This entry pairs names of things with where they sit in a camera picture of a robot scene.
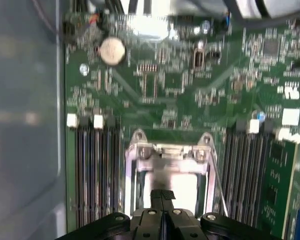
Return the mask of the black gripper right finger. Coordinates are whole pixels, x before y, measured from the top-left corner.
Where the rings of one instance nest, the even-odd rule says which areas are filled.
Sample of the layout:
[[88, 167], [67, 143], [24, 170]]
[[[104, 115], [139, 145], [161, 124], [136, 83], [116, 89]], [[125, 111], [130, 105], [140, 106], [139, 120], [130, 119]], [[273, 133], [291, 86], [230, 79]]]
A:
[[224, 215], [206, 213], [197, 219], [186, 209], [175, 208], [174, 192], [162, 191], [163, 240], [277, 240], [270, 233]]

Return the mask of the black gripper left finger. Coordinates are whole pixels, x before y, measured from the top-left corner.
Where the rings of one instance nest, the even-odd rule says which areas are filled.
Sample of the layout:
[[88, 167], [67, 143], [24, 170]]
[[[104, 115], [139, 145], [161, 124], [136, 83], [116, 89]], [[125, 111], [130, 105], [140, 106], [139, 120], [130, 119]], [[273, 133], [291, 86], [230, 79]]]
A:
[[132, 217], [115, 212], [61, 237], [60, 240], [160, 240], [163, 191], [152, 190], [151, 207], [137, 209]]

